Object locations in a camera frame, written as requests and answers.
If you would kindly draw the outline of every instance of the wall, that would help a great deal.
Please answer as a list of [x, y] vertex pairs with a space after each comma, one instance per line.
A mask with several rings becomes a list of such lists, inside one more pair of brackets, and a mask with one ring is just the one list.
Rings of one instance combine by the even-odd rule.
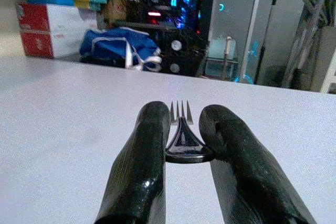
[[[226, 36], [233, 37], [237, 43], [236, 56], [241, 63], [254, 0], [215, 0], [214, 4], [216, 8], [212, 26], [212, 39], [222, 38], [224, 40]], [[225, 5], [224, 11], [219, 11], [219, 4]], [[256, 49], [256, 52], [249, 57], [246, 71], [252, 80], [255, 76], [270, 8], [271, 0], [260, 0], [250, 47], [251, 51]], [[302, 0], [279, 0], [277, 2], [268, 36], [269, 44], [260, 72], [260, 84], [272, 84], [277, 71], [286, 65], [302, 8]]]
[[0, 57], [24, 56], [15, 3], [25, 0], [0, 0]]

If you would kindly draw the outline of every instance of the blue bag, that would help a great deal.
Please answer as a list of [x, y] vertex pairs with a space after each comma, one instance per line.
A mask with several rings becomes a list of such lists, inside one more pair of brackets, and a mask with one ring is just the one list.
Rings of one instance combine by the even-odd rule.
[[101, 60], [125, 60], [125, 68], [160, 71], [161, 50], [148, 33], [119, 27], [111, 30], [88, 30], [80, 47], [82, 56]]

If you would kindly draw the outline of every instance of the white strap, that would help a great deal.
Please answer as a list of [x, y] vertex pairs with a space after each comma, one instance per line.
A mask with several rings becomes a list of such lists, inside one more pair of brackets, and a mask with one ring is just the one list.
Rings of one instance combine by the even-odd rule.
[[[129, 42], [126, 40], [125, 37], [120, 37], [120, 38], [106, 38], [106, 37], [98, 37], [92, 40], [92, 46], [91, 46], [91, 53], [94, 53], [94, 48], [97, 42], [99, 41], [114, 41], [114, 40], [122, 40], [126, 42], [126, 48], [125, 48], [125, 68], [126, 69], [136, 69], [138, 71], [142, 71], [143, 70], [143, 66], [146, 63], [153, 63], [155, 65], [155, 68], [149, 68], [147, 67], [149, 70], [154, 71], [154, 72], [159, 72], [161, 70], [161, 62], [162, 59], [159, 56], [149, 56], [147, 57], [145, 60], [141, 59], [141, 57], [139, 56], [138, 52], [136, 51], [136, 48], [131, 46], [129, 44]], [[158, 52], [160, 52], [160, 49], [157, 48], [156, 51], [154, 52], [154, 54], [156, 55]], [[138, 59], [138, 64], [137, 65], [133, 65], [133, 57], [136, 56]]]
[[[143, 70], [143, 66], [146, 63], [153, 63], [155, 65], [155, 68], [149, 68], [147, 67], [149, 70], [154, 71], [154, 72], [159, 72], [161, 70], [161, 62], [162, 59], [159, 56], [149, 56], [147, 57], [145, 60], [141, 59], [141, 57], [139, 56], [138, 52], [136, 51], [136, 48], [131, 46], [131, 48], [129, 49], [129, 51], [127, 51], [128, 53], [126, 53], [126, 59], [125, 59], [125, 68], [126, 69], [136, 69], [138, 71]], [[133, 66], [133, 64], [127, 64], [127, 62], [130, 62], [130, 60], [127, 60], [127, 57], [132, 58], [132, 62], [133, 62], [133, 57], [136, 56], [138, 59], [138, 65]]]
[[138, 33], [138, 34], [143, 34], [143, 35], [149, 36], [149, 33], [146, 33], [144, 31], [138, 31], [138, 30], [135, 30], [135, 29], [132, 29], [132, 28], [129, 28], [129, 27], [124, 27], [124, 26], [120, 26], [119, 28], [124, 29], [124, 30], [133, 31], [133, 32]]

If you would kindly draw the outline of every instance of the white pole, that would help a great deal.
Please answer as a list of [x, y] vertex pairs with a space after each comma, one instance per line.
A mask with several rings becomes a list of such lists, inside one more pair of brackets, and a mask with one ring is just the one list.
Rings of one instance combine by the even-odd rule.
[[260, 0], [254, 0], [254, 4], [253, 4], [251, 21], [250, 21], [250, 26], [248, 28], [248, 34], [247, 34], [247, 39], [246, 39], [246, 44], [245, 44], [244, 57], [243, 57], [243, 61], [241, 63], [241, 68], [240, 68], [239, 82], [243, 81], [244, 75], [245, 75], [245, 71], [246, 71], [246, 67], [247, 67], [247, 60], [248, 60], [248, 54], [249, 54], [248, 52], [249, 52], [250, 45], [251, 45], [254, 24], [255, 24], [256, 18], [257, 18], [257, 11], [258, 11], [259, 1]]

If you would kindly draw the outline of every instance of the metal stand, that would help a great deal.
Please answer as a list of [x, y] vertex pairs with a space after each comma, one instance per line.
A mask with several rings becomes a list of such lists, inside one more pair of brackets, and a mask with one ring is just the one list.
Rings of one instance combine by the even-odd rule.
[[222, 80], [227, 80], [227, 57], [230, 53], [232, 38], [230, 36], [226, 37], [225, 51], [224, 51], [224, 66], [222, 72]]
[[[259, 55], [259, 60], [258, 60], [258, 66], [257, 66], [257, 71], [256, 71], [256, 77], [254, 79], [254, 84], [257, 84], [258, 82], [258, 78], [259, 78], [259, 73], [260, 73], [260, 68], [261, 68], [261, 64], [262, 64], [262, 60], [263, 60], [263, 57], [264, 57], [264, 54], [265, 54], [265, 51], [266, 51], [266, 40], [267, 40], [267, 35], [268, 35], [268, 30], [269, 30], [269, 24], [270, 24], [270, 21], [271, 21], [271, 17], [273, 15], [273, 11], [274, 11], [274, 6], [276, 4], [276, 1], [277, 0], [272, 0], [272, 6], [271, 6], [271, 10], [270, 10], [270, 14], [269, 14], [269, 17], [268, 17], [268, 21], [267, 21], [267, 26], [266, 26], [266, 31], [265, 31], [265, 36], [264, 36], [264, 41], [263, 41], [263, 45], [261, 47], [261, 51], [260, 51], [260, 55]], [[318, 18], [319, 18], [319, 15], [320, 15], [320, 12], [322, 10], [322, 7], [324, 5], [324, 0], [318, 0], [317, 3], [315, 4], [315, 10], [314, 10], [314, 13], [312, 15], [312, 20], [309, 24], [309, 30], [307, 31], [307, 33], [305, 33], [304, 37], [305, 37], [305, 40], [304, 40], [304, 43], [301, 45], [301, 48], [300, 48], [300, 60], [299, 60], [299, 66], [298, 66], [298, 69], [301, 69], [307, 56], [308, 56], [308, 53], [309, 53], [309, 48], [310, 48], [310, 44], [311, 44], [311, 40], [312, 40], [312, 35], [313, 35], [313, 32], [314, 32], [314, 29], [316, 28], [316, 25], [317, 25], [317, 22], [318, 22]]]

